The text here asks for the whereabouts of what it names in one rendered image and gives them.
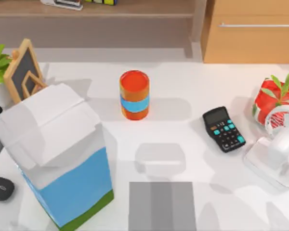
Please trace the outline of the orange and blue can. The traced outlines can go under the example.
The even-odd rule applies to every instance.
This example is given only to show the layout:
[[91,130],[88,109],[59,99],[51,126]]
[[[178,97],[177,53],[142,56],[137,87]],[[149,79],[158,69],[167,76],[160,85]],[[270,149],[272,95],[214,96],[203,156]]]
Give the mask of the orange and blue can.
[[149,111],[149,77],[142,71],[130,70],[119,79],[122,114],[129,120],[141,120]]

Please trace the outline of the black calculator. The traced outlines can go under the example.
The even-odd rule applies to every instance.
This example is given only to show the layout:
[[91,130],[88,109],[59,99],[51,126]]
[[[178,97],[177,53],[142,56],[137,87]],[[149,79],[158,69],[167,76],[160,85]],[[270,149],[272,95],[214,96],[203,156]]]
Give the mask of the black calculator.
[[224,152],[236,150],[246,144],[225,106],[216,107],[202,115],[208,135]]

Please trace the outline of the white and blue milk carton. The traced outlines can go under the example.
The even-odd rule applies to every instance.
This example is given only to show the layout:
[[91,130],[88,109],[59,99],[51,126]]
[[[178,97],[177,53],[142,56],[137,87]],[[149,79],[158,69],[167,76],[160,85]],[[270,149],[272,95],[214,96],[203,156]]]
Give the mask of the white and blue milk carton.
[[60,231],[114,199],[101,120],[70,86],[50,85],[3,111],[0,141]]

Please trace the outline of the grey striped mat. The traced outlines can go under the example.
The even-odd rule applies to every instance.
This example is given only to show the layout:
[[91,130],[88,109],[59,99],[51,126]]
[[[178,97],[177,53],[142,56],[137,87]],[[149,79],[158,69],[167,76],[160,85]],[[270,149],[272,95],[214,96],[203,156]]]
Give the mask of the grey striped mat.
[[191,182],[131,182],[128,231],[196,231]]

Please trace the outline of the wooden open shelf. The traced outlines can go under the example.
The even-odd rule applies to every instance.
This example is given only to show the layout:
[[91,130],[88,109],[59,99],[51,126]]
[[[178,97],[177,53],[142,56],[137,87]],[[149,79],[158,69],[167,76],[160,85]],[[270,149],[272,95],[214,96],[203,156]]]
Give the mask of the wooden open shelf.
[[182,49],[191,56],[200,40],[206,0],[118,0],[83,3],[80,11],[41,0],[0,0],[0,44],[24,38],[37,49]]

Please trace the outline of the colourful puzzle cube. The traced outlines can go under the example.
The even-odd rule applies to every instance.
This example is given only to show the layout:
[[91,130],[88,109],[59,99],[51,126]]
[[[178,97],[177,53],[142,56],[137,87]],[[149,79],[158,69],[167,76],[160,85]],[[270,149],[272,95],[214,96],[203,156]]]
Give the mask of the colourful puzzle cube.
[[85,2],[104,4],[104,5],[116,5],[118,0],[84,0]]

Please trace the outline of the red plant pot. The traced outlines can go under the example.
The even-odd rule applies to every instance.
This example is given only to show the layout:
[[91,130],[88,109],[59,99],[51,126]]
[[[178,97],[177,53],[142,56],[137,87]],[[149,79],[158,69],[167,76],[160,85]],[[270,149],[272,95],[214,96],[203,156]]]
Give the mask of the red plant pot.
[[267,115],[282,105],[289,105],[289,73],[284,82],[274,75],[265,78],[254,100],[252,116],[264,125]]

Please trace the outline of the wooden cupboard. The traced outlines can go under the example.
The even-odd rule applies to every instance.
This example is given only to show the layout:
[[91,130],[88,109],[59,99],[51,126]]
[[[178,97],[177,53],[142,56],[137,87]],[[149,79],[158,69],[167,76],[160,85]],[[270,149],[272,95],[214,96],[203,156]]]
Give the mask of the wooden cupboard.
[[[289,16],[289,0],[207,0],[213,16]],[[261,31],[213,31],[201,34],[207,64],[289,64],[289,36]]]

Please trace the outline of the framed blackboard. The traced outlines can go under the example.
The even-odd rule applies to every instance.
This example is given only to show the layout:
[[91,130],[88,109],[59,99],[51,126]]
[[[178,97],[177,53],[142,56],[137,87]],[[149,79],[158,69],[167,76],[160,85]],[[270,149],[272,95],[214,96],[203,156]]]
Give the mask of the framed blackboard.
[[11,62],[3,79],[15,104],[47,87],[43,81],[31,40],[25,38],[19,49],[12,52]]

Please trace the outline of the white desk fan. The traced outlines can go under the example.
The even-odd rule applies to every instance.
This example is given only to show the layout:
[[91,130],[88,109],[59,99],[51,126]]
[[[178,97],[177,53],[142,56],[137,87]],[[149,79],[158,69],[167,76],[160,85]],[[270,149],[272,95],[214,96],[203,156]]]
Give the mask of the white desk fan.
[[264,127],[267,136],[251,146],[243,161],[266,182],[289,188],[289,104],[270,111]]

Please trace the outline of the white stapler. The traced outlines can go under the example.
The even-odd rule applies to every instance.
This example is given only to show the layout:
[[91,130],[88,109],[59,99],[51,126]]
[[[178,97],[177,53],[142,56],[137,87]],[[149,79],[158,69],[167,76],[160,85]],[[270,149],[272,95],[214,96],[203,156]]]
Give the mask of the white stapler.
[[65,9],[81,11],[83,5],[81,0],[40,0],[44,5],[60,7]]

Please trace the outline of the wooden drawer front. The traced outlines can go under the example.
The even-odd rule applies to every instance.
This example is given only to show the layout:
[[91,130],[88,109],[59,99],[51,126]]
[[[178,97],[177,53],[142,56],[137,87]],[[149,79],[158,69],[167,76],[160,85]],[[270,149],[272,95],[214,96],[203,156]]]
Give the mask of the wooden drawer front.
[[213,16],[205,20],[202,35],[231,30],[274,32],[289,36],[289,16]]

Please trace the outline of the black computer mouse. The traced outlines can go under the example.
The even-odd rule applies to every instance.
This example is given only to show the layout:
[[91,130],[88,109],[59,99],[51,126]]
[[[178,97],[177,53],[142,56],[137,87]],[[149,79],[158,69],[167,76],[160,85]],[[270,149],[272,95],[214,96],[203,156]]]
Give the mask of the black computer mouse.
[[0,202],[8,200],[14,189],[15,184],[11,180],[0,177]]

